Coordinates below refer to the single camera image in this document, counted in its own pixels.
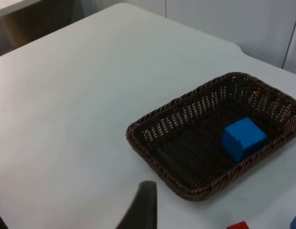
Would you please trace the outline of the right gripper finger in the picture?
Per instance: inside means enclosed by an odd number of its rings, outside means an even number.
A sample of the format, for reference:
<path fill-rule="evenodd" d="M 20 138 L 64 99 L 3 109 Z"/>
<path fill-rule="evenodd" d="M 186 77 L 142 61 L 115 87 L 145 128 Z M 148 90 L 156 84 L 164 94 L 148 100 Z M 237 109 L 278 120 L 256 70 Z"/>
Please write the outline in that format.
<path fill-rule="evenodd" d="M 154 181 L 139 183 L 137 192 L 118 229 L 156 229 L 158 223 L 157 184 Z"/>

